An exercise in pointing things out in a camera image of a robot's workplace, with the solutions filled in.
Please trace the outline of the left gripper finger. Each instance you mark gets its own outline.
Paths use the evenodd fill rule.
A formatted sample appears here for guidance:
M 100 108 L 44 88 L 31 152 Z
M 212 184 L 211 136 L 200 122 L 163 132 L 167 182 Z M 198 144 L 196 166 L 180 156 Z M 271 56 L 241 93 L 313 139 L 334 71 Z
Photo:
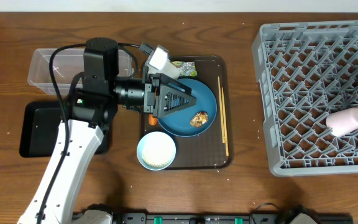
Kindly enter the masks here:
M 191 93 L 191 88 L 180 83 L 178 80 L 175 80 L 163 73 L 159 73 L 160 82 L 164 85 L 172 86 L 178 88 L 179 90 L 184 91 L 185 93 Z
M 190 108 L 197 102 L 196 97 L 170 85 L 161 85 L 157 97 L 157 118 L 163 118 L 178 111 Z

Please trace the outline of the white tissue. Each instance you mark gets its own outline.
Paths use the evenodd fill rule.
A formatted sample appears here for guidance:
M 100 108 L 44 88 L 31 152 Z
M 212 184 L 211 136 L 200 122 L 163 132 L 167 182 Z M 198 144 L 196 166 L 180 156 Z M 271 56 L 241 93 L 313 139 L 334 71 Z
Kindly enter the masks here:
M 174 64 L 172 64 L 171 61 L 167 61 L 165 63 L 162 73 L 174 80 L 177 80 L 180 76 L 180 70 Z

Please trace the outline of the blue plate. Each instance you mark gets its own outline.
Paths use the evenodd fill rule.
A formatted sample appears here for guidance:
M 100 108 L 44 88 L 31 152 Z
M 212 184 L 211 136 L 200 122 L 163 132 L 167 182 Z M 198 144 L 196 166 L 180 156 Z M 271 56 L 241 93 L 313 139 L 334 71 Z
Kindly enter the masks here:
M 207 85 L 198 80 L 181 78 L 178 81 L 192 89 L 191 95 L 196 98 L 196 104 L 158 119 L 158 123 L 164 130 L 172 135 L 193 137 L 205 132 L 214 122 L 218 110 L 216 97 Z M 208 121 L 200 128 L 193 127 L 190 121 L 201 111 L 208 114 Z

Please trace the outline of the pink cup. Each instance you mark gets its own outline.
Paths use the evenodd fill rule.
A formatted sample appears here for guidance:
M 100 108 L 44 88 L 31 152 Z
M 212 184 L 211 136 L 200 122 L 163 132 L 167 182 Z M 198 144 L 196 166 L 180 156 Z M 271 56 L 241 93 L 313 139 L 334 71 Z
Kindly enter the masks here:
M 326 118 L 326 126 L 336 137 L 355 131 L 358 129 L 358 108 L 349 108 L 330 114 Z

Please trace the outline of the orange carrot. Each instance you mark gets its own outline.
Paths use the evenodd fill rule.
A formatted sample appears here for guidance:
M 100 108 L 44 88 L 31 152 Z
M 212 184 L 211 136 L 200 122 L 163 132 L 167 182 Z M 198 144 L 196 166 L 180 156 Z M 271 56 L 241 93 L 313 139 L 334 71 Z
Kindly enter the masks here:
M 153 114 L 149 114 L 149 124 L 155 126 L 158 123 L 157 118 L 153 117 Z

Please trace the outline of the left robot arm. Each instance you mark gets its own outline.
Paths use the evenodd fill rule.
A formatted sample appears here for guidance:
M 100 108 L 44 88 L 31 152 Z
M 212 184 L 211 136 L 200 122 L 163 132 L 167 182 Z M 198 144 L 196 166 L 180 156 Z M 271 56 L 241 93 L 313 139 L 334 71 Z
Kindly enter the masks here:
M 192 107 L 191 88 L 164 72 L 169 64 L 163 47 L 140 44 L 145 68 L 155 74 L 119 75 L 120 51 L 128 43 L 96 37 L 81 45 L 84 69 L 73 77 L 67 96 L 59 96 L 61 121 L 52 156 L 20 223 L 71 223 L 86 170 L 101 145 L 117 107 L 163 118 Z

